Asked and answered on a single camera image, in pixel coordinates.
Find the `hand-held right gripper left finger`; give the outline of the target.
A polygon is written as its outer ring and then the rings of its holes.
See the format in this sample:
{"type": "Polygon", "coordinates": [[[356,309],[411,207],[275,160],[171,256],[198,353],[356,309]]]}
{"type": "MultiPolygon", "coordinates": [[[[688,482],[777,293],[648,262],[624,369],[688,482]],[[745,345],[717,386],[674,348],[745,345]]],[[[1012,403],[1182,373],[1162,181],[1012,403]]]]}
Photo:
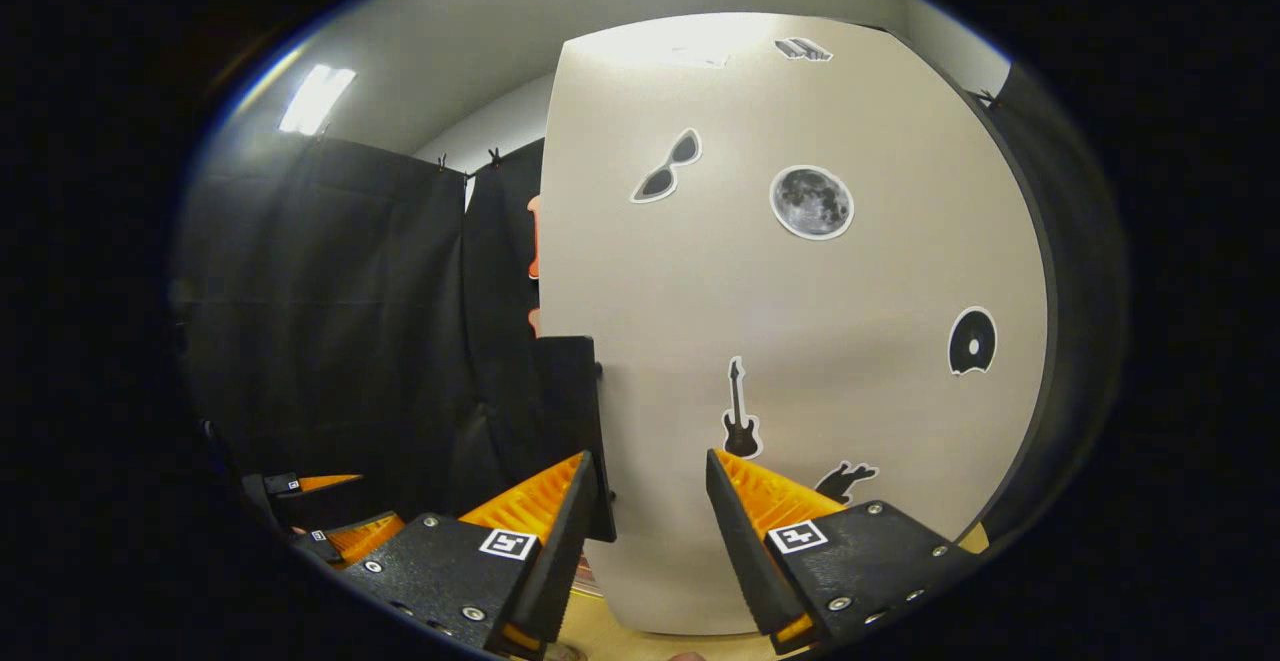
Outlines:
{"type": "Polygon", "coordinates": [[[559,635],[599,498],[584,450],[462,518],[401,523],[340,583],[476,655],[543,655],[559,635]]]}

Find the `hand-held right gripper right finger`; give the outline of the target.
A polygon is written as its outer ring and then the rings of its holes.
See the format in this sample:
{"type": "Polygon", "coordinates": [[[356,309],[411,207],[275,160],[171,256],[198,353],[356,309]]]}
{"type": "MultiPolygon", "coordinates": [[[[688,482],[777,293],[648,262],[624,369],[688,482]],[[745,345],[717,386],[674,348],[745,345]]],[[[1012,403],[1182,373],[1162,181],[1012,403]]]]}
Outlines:
{"type": "Polygon", "coordinates": [[[844,506],[723,450],[707,496],[758,632],[781,655],[864,641],[980,565],[980,535],[948,541],[883,500],[844,506]]]}

